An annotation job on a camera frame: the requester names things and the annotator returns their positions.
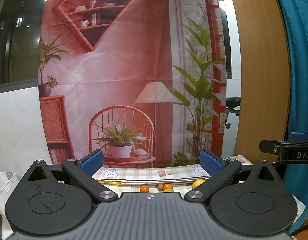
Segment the white lampshade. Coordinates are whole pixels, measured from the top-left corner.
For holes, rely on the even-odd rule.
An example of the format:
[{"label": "white lampshade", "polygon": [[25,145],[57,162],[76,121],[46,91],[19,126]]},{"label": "white lampshade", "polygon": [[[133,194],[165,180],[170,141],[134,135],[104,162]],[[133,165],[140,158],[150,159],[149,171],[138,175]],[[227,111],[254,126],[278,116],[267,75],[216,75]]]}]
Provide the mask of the white lampshade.
[{"label": "white lampshade", "polygon": [[162,82],[150,82],[140,93],[136,103],[180,103]]}]

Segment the plant pot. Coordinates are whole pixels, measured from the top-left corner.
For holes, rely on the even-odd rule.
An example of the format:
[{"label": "plant pot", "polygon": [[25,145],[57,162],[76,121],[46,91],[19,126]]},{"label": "plant pot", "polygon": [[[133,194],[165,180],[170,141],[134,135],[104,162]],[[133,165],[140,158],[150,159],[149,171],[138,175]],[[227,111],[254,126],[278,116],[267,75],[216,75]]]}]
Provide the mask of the plant pot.
[{"label": "plant pot", "polygon": [[109,150],[112,154],[112,157],[115,159],[129,158],[132,150],[132,145],[122,147],[110,146]]},{"label": "plant pot", "polygon": [[52,87],[50,83],[45,83],[43,85],[39,85],[39,97],[44,98],[50,96],[52,92]]}]

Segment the white vase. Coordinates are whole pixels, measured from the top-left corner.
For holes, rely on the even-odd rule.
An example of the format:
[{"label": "white vase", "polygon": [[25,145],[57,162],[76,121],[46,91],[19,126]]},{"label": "white vase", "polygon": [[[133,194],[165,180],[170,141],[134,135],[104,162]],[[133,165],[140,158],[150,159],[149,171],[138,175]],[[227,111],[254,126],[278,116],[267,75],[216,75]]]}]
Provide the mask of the white vase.
[{"label": "white vase", "polygon": [[129,158],[132,150],[132,145],[122,146],[122,147],[110,146],[109,150],[110,153],[112,154],[112,157],[115,159]]}]

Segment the cartoon rabbit print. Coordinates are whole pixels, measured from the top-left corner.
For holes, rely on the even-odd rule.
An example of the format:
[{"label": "cartoon rabbit print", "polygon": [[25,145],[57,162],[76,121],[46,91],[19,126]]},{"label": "cartoon rabbit print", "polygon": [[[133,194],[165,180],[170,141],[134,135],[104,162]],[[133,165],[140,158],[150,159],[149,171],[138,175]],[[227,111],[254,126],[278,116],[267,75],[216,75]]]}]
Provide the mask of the cartoon rabbit print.
[{"label": "cartoon rabbit print", "polygon": [[109,170],[105,170],[104,171],[105,174],[104,174],[104,178],[105,179],[109,179],[109,178],[116,178],[117,177],[117,170],[112,170],[112,171],[109,171]]},{"label": "cartoon rabbit print", "polygon": [[201,164],[199,164],[197,167],[196,166],[190,166],[191,169],[193,169],[195,171],[195,173],[197,174],[202,174],[204,171],[204,169],[201,167]]}]

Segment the black cable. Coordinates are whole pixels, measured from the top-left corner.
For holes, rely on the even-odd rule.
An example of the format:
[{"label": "black cable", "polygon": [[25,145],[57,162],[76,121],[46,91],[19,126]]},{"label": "black cable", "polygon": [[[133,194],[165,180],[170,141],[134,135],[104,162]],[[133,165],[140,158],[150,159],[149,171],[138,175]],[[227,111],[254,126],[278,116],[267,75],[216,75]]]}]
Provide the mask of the black cable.
[{"label": "black cable", "polygon": [[301,227],[301,228],[295,230],[294,232],[292,232],[291,235],[295,236],[295,235],[299,234],[300,232],[303,232],[307,228],[308,228],[308,223],[306,225],[304,225],[303,227]]}]

